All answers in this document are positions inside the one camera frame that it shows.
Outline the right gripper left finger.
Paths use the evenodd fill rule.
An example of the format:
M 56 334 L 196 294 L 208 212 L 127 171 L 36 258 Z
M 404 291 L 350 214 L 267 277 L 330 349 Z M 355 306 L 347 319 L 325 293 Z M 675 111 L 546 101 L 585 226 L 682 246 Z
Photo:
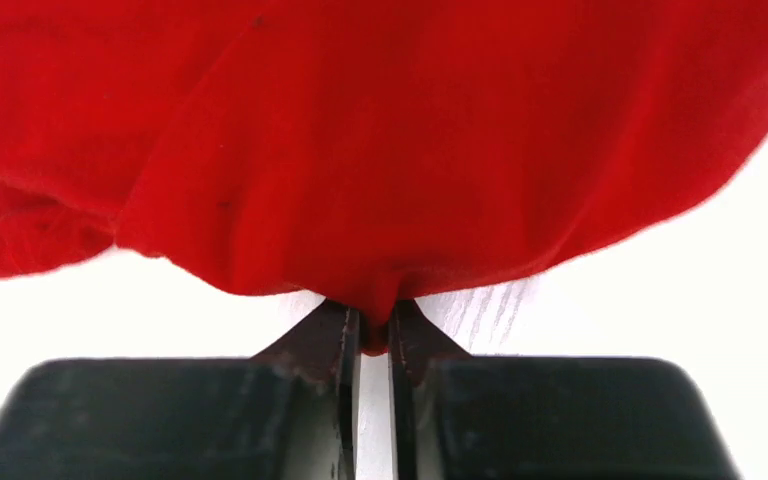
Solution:
M 0 480 L 351 479 L 359 323 L 327 300 L 250 358 L 41 363 L 0 409 Z

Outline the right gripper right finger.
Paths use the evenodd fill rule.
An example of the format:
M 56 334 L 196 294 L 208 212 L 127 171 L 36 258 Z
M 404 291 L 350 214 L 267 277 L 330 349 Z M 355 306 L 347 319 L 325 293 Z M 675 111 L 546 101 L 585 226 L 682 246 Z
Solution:
M 735 479 L 689 375 L 645 357 L 475 356 L 414 301 L 388 323 L 398 479 Z

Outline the red t shirt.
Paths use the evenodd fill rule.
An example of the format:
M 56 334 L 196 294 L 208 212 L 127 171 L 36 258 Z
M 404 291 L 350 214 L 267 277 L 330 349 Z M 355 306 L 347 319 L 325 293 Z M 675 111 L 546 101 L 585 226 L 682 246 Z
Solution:
M 768 1 L 0 1 L 0 278 L 111 247 L 238 295 L 541 273 L 768 134 Z

